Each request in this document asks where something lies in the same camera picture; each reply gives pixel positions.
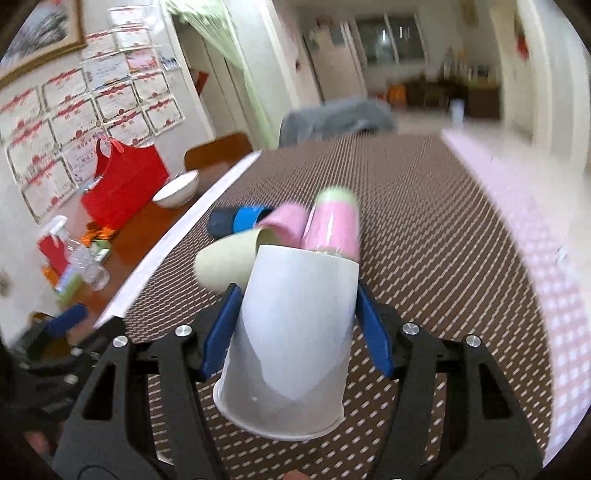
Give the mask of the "left hand holding gripper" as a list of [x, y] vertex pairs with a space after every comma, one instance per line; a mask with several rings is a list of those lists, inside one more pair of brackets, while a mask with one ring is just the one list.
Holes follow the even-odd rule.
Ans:
[[24, 439], [48, 463], [53, 461], [57, 443], [48, 439], [41, 431], [26, 431], [23, 433]]

